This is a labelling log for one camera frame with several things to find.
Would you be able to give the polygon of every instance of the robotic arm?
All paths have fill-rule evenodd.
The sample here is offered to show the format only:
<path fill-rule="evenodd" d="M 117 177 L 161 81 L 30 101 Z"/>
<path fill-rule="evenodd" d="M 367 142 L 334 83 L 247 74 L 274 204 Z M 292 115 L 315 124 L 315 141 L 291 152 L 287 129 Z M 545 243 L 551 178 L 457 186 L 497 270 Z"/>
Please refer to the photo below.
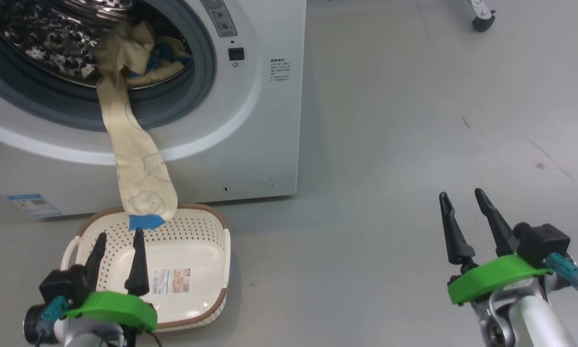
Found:
<path fill-rule="evenodd" d="M 96 292 L 107 235 L 101 233 L 85 266 L 53 270 L 40 284 L 44 304 L 32 306 L 24 320 L 29 343 L 65 347 L 134 347 L 139 334 L 157 328 L 158 316 L 140 296 L 149 292 L 143 230 L 134 233 L 134 257 L 125 282 L 128 294 Z"/>
<path fill-rule="evenodd" d="M 512 230 L 482 189 L 475 190 L 495 239 L 498 259 L 479 266 L 465 241 L 456 211 L 439 195 L 447 257 L 460 265 L 447 291 L 452 304 L 470 303 L 487 347 L 575 347 L 571 334 L 548 301 L 553 290 L 578 290 L 578 268 L 567 254 L 569 237 L 550 224 L 520 223 Z"/>

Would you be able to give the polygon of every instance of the blue cloth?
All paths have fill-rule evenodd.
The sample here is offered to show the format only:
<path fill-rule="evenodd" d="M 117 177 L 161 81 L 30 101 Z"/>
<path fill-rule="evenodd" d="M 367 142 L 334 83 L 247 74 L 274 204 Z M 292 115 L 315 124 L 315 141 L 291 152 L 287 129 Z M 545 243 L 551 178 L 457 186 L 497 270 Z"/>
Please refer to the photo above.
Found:
<path fill-rule="evenodd" d="M 156 49 L 158 51 L 158 54 L 152 53 L 152 55 L 150 55 L 149 61 L 148 61 L 148 66 L 145 69 L 145 73 L 148 73 L 152 70 L 156 70 L 161 63 L 161 58 L 167 59 L 170 62 L 174 62 L 174 61 L 181 62 L 181 64 L 184 67 L 187 66 L 188 64 L 190 64 L 191 59 L 189 57 L 174 58 L 173 57 L 173 51 L 171 49 L 171 46 L 169 46 L 168 43 L 160 42 L 159 44 L 157 44 L 154 47 L 154 49 Z M 139 75 L 138 73 L 133 72 L 133 71 L 128 72 L 128 77 L 137 77 L 137 76 L 141 76 L 141 75 Z"/>
<path fill-rule="evenodd" d="M 165 220 L 156 214 L 148 215 L 130 215 L 130 226 L 128 230 L 141 229 L 155 229 L 161 226 Z"/>

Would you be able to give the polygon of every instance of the laundry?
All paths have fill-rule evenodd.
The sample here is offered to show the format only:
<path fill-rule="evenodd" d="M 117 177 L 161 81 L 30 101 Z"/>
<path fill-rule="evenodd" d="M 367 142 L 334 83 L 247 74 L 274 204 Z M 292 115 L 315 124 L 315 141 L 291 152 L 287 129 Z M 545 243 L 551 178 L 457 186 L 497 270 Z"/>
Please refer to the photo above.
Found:
<path fill-rule="evenodd" d="M 165 57 L 188 58 L 187 53 L 165 43 Z M 116 26 L 95 51 L 102 78 L 96 85 L 102 120 L 111 138 L 117 165 L 122 205 L 130 216 L 130 229 L 153 229 L 171 220 L 177 209 L 177 194 L 167 165 L 151 136 L 137 122 L 128 86 L 164 79 L 179 72 L 180 60 L 148 69 L 150 58 L 160 56 L 153 30 L 146 22 L 132 27 Z M 126 79 L 124 68 L 138 76 Z"/>

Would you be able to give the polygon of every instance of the green 3d-printed part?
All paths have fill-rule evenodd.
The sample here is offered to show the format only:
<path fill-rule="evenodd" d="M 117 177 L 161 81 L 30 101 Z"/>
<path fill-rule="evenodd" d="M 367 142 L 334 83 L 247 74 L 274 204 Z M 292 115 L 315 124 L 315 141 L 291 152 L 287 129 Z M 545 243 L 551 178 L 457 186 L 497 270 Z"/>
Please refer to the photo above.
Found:
<path fill-rule="evenodd" d="M 518 255 L 504 255 L 482 266 L 472 268 L 447 287 L 452 304 L 463 304 L 535 275 L 552 272 L 549 268 L 534 268 Z"/>
<path fill-rule="evenodd" d="M 94 292 L 78 309 L 66 312 L 67 318 L 79 316 L 110 321 L 141 332 L 152 332 L 158 324 L 158 314 L 138 296 L 116 292 Z"/>

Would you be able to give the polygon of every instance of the plastic basket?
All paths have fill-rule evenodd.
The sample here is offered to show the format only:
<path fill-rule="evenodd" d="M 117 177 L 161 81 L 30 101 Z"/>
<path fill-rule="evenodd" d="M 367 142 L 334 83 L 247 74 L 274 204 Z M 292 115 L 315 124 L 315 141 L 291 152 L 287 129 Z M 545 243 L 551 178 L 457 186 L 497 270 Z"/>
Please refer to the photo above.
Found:
<path fill-rule="evenodd" d="M 125 293 L 130 274 L 134 231 L 122 208 L 97 213 L 81 227 L 62 258 L 61 269 L 85 264 L 95 240 L 107 233 L 107 246 L 96 290 Z M 142 299 L 158 312 L 160 332 L 200 327 L 216 320 L 225 306 L 231 239 L 218 211 L 205 205 L 179 205 L 174 219 L 153 231 L 146 230 L 150 292 Z"/>

